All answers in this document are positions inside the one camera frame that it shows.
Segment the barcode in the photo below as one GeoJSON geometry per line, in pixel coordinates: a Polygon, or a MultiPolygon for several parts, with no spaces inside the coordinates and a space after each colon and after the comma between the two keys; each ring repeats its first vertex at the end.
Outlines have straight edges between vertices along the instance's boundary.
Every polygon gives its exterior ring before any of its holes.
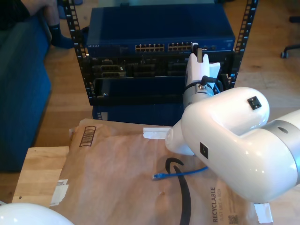
{"type": "Polygon", "coordinates": [[[93,138],[95,135],[96,127],[89,126],[84,129],[84,133],[80,142],[79,147],[92,146],[93,138]]]}
{"type": "Polygon", "coordinates": [[[238,216],[228,216],[229,224],[239,224],[238,216]]]}

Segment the chair leg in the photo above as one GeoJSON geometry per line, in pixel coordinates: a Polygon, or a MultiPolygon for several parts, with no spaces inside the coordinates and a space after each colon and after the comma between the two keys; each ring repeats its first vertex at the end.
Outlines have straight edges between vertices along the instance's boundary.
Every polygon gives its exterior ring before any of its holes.
{"type": "Polygon", "coordinates": [[[300,44],[298,44],[298,45],[289,45],[289,46],[285,47],[284,51],[281,53],[281,57],[283,59],[286,59],[288,57],[288,53],[287,53],[288,50],[298,49],[298,48],[300,48],[300,44]]]}

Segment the metal bracket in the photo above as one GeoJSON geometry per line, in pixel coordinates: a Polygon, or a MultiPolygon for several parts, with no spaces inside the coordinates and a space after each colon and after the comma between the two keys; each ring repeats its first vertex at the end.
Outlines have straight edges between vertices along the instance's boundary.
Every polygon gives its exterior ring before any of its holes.
{"type": "Polygon", "coordinates": [[[249,34],[252,28],[254,16],[257,9],[258,0],[247,0],[242,24],[240,27],[239,36],[234,50],[234,57],[232,65],[228,71],[228,88],[233,88],[236,78],[239,73],[240,65],[242,63],[243,55],[245,53],[246,45],[249,40],[249,34]]]}
{"type": "Polygon", "coordinates": [[[63,0],[63,7],[66,14],[67,25],[74,42],[74,49],[79,63],[80,71],[82,74],[84,86],[88,94],[88,98],[95,98],[94,85],[91,80],[90,74],[90,61],[88,59],[88,51],[84,47],[84,39],[80,30],[78,17],[75,9],[74,0],[63,0]]]}

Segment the blue cable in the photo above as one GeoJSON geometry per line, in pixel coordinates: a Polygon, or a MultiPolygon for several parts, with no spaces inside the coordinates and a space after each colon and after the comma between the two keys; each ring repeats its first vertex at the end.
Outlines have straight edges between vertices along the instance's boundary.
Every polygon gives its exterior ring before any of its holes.
{"type": "Polygon", "coordinates": [[[165,179],[165,178],[169,178],[169,177],[178,177],[178,176],[185,176],[185,175],[191,175],[194,173],[198,173],[198,172],[202,172],[204,170],[208,169],[208,167],[203,167],[199,170],[194,170],[194,171],[189,171],[189,172],[182,172],[182,173],[171,173],[171,174],[167,174],[167,173],[157,173],[154,174],[152,179],[153,180],[161,180],[161,179],[165,179]]]}

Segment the person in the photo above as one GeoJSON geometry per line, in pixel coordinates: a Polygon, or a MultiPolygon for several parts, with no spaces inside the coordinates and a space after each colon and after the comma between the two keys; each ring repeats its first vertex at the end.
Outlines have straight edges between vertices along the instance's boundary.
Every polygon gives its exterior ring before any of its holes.
{"type": "Polygon", "coordinates": [[[73,48],[73,41],[61,34],[57,0],[0,0],[0,30],[7,30],[17,22],[23,22],[41,9],[52,35],[51,44],[73,48]]]}

